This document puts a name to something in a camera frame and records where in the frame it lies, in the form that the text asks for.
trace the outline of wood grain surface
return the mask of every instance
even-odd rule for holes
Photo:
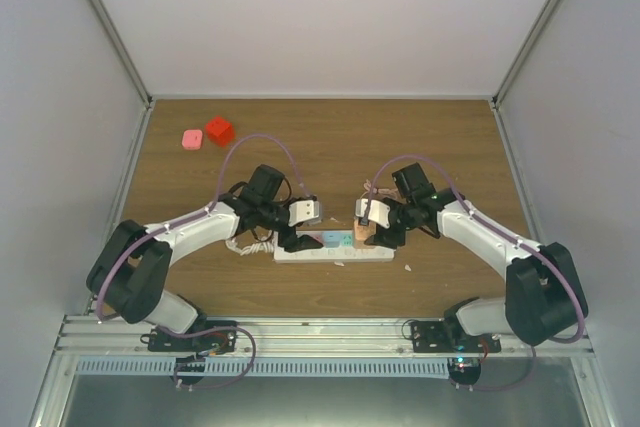
[[[419,153],[439,162],[480,210],[527,233],[493,115],[481,101],[159,101],[125,218],[158,222],[212,199],[228,147],[205,138],[201,150],[185,151],[181,139],[186,129],[202,129],[216,115],[232,122],[238,137],[262,132],[287,145],[323,203],[322,229],[350,229],[364,181],[392,157]],[[285,155],[262,139],[239,147],[225,189],[248,180],[260,163],[282,170],[301,193]],[[392,170],[409,163],[391,167],[379,187],[393,187]],[[425,171],[437,188],[445,187],[432,169]],[[239,243],[252,240],[244,234]],[[240,257],[218,242],[178,262],[167,288],[210,315],[229,316],[440,316],[472,296],[504,295],[499,276],[464,247],[419,231],[409,233],[393,262],[344,267],[276,264],[267,254]]]

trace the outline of white backdrop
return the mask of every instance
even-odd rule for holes
[[[154,95],[495,93],[545,0],[103,0]]]
[[[547,239],[564,243],[621,425],[638,425],[640,0],[565,0],[503,112]]]
[[[28,425],[82,313],[142,101],[86,0],[0,0],[0,415]]]

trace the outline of purple cable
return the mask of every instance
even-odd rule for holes
[[[459,384],[457,382],[454,382],[453,380],[449,379],[449,382],[451,382],[452,385],[457,386],[462,386],[462,387],[467,387],[469,389],[470,392],[505,392],[507,390],[512,390],[512,389],[516,389],[518,387],[521,387],[522,385],[526,384],[531,377],[533,376],[533,371],[536,368],[536,349],[533,348],[533,346],[529,346],[531,347],[531,365],[529,366],[529,370],[527,370],[527,373],[525,374],[524,377],[522,377],[520,380],[512,383],[512,384],[507,384],[507,385],[499,385],[499,386],[491,386],[491,385],[487,385],[487,386],[483,386],[480,385],[478,387],[475,387],[473,385],[466,385],[466,384]]]
[[[215,385],[201,386],[201,387],[198,387],[197,390],[220,389],[222,387],[227,387],[231,384],[235,384],[239,380],[242,380],[251,371],[251,369],[253,368],[253,364],[255,364],[256,362],[256,352],[257,352],[256,339],[253,338],[253,335],[251,335],[248,330],[245,330],[242,327],[232,327],[232,326],[213,327],[211,329],[202,330],[200,332],[195,332],[193,334],[178,334],[177,332],[173,332],[169,329],[165,329],[164,327],[158,327],[158,329],[178,339],[192,339],[194,337],[201,337],[203,335],[213,334],[214,332],[228,332],[229,330],[232,330],[234,332],[241,332],[249,338],[249,341],[251,342],[251,358],[249,359],[249,362],[247,363],[245,368],[242,369],[242,372],[240,372],[238,375],[236,375],[235,377],[225,382],[222,382],[220,384],[215,384]],[[176,383],[176,386],[180,386],[180,383],[178,380],[178,372],[180,372],[180,366],[176,364],[176,369],[173,372],[173,381]],[[196,389],[194,387],[190,387],[189,390],[196,390]]]
[[[102,286],[100,287],[100,291],[98,292],[98,299],[96,300],[96,315],[98,319],[100,319],[100,321],[107,321],[107,320],[111,320],[118,317],[118,314],[112,314],[109,316],[104,315],[104,312],[103,312],[104,300],[107,294],[107,290],[109,290],[109,286],[111,285],[111,282],[113,281],[114,277],[116,276],[120,268],[127,261],[129,256],[133,253],[133,251],[136,250],[145,242],[147,242],[149,239],[152,239],[153,237],[155,237],[156,235],[164,231],[170,231],[170,230],[176,229],[185,224],[188,224],[189,222],[193,222],[194,220],[198,220],[202,217],[206,217],[207,215],[209,215],[209,212],[215,208],[215,205],[218,202],[218,197],[220,196],[220,193],[222,191],[222,180],[224,178],[224,173],[227,169],[227,165],[229,164],[229,160],[231,160],[231,156],[240,145],[244,144],[247,140],[255,139],[255,138],[263,138],[263,139],[271,140],[276,144],[278,144],[280,148],[282,148],[284,153],[289,158],[289,162],[291,162],[291,166],[293,167],[293,172],[296,176],[296,179],[298,180],[298,185],[300,185],[300,187],[302,188],[306,196],[308,197],[311,196],[311,193],[307,190],[306,186],[304,185],[304,182],[302,181],[302,176],[300,175],[300,171],[298,170],[298,166],[296,165],[296,162],[293,159],[291,152],[289,152],[289,149],[287,149],[282,142],[280,142],[278,139],[268,134],[251,134],[246,137],[243,137],[229,150],[226,157],[224,158],[224,161],[222,162],[222,167],[220,168],[220,175],[218,176],[218,183],[216,185],[216,193],[211,202],[209,202],[202,209],[198,209],[191,212],[190,214],[187,214],[184,218],[180,220],[172,219],[168,222],[165,222],[161,228],[154,230],[153,232],[149,232],[144,237],[141,237],[140,239],[136,240],[133,244],[131,244],[131,246],[129,246],[128,249],[126,249],[122,253],[122,255],[120,255],[120,257],[118,257],[118,260],[116,260],[116,262],[113,264],[113,267],[107,274],[107,277],[104,279],[104,282],[102,282]]]
[[[564,290],[567,292],[567,296],[569,297],[569,299],[571,300],[571,303],[573,304],[573,308],[576,311],[576,318],[578,319],[578,330],[576,331],[576,333],[572,337],[570,337],[568,339],[563,339],[563,338],[558,338],[558,337],[551,337],[550,340],[553,340],[554,342],[558,342],[558,343],[561,343],[561,344],[571,344],[573,342],[577,342],[578,340],[580,340],[582,338],[582,336],[584,335],[584,314],[582,312],[582,307],[580,307],[580,301],[578,300],[578,297],[576,296],[576,293],[573,291],[573,289],[569,285],[569,282],[567,282],[567,279],[565,279],[564,276],[562,275],[562,273],[560,273],[558,268],[555,265],[553,265],[553,263],[551,263],[551,261],[549,261],[544,255],[542,255],[537,250],[529,247],[526,244],[519,244],[517,238],[515,238],[512,235],[508,234],[507,232],[505,232],[504,230],[500,229],[499,227],[496,227],[495,225],[491,224],[490,222],[485,220],[481,215],[479,215],[477,212],[475,212],[475,211],[471,212],[471,209],[464,202],[464,199],[462,198],[462,195],[460,195],[460,192],[458,192],[458,189],[454,185],[453,179],[451,179],[449,174],[447,174],[447,172],[437,162],[435,162],[434,160],[430,159],[429,157],[425,157],[425,156],[422,156],[422,155],[415,155],[415,154],[399,155],[398,157],[394,157],[393,159],[388,161],[386,164],[384,164],[382,167],[380,167],[380,170],[378,170],[378,172],[376,173],[375,177],[373,178],[373,181],[371,182],[371,189],[369,190],[369,197],[368,197],[367,207],[366,207],[362,217],[367,219],[367,220],[369,219],[369,211],[371,210],[371,202],[373,200],[373,195],[375,193],[376,182],[378,181],[378,177],[380,177],[380,174],[382,174],[382,171],[384,169],[386,169],[393,162],[396,162],[398,160],[403,160],[403,159],[421,160],[421,161],[426,162],[427,164],[431,165],[434,169],[436,169],[440,173],[440,175],[444,178],[444,180],[447,182],[447,184],[449,184],[449,187],[451,188],[451,192],[453,192],[453,195],[456,197],[456,199],[458,200],[460,205],[462,205],[462,208],[468,214],[471,215],[471,218],[476,220],[479,224],[485,226],[487,229],[489,229],[494,234],[502,237],[506,241],[514,244],[515,246],[517,246],[519,248],[522,248],[524,251],[526,251],[529,254],[533,255],[536,259],[538,259],[540,262],[542,262],[542,264],[551,271],[551,273],[558,279],[558,281],[560,282],[560,284],[562,285]]]

